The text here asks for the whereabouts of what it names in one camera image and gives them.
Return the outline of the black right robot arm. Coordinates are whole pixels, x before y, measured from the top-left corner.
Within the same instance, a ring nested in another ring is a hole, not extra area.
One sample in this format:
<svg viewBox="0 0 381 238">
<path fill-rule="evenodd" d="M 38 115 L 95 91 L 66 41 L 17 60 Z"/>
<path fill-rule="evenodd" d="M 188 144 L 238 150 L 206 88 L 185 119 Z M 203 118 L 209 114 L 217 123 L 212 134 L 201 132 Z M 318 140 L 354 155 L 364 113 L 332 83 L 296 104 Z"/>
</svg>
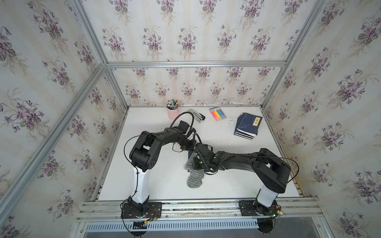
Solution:
<svg viewBox="0 0 381 238">
<path fill-rule="evenodd" d="M 193 151 L 196 155 L 195 167 L 210 175 L 220 170 L 243 170 L 257 174 L 263 186 L 256 197 L 255 207 L 269 210 L 275 205 L 277 196 L 286 191 L 291 167 L 266 148 L 249 154 L 214 153 L 206 144 L 197 142 Z"/>
</svg>

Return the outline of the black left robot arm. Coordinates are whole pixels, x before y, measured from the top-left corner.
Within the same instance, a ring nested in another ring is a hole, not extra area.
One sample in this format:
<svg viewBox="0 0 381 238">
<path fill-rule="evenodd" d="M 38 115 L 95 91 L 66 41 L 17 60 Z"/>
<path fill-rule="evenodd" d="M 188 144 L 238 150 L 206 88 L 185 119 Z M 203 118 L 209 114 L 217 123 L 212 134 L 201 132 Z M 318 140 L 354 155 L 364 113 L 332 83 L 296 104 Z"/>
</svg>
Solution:
<svg viewBox="0 0 381 238">
<path fill-rule="evenodd" d="M 130 164 L 136 169 L 134 191 L 127 199 L 130 206 L 137 210 L 146 207 L 149 201 L 150 172 L 156 165 L 161 148 L 170 143 L 177 143 L 183 151 L 192 151 L 190 136 L 196 130 L 188 123 L 180 121 L 178 126 L 165 128 L 160 132 L 143 131 L 129 154 Z"/>
</svg>

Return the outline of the grey patterned cloth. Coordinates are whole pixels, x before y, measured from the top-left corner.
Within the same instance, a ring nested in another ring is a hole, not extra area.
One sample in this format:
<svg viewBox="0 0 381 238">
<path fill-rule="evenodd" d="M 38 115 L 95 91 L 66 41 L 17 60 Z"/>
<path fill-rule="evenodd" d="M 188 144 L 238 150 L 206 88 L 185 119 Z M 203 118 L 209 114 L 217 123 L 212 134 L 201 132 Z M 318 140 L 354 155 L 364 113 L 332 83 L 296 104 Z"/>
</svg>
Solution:
<svg viewBox="0 0 381 238">
<path fill-rule="evenodd" d="M 189 173 L 187 180 L 187 186 L 189 188 L 199 188 L 202 185 L 202 179 L 204 178 L 203 170 L 196 170 L 193 166 L 194 164 L 194 154 L 192 154 L 185 164 L 185 169 Z"/>
</svg>

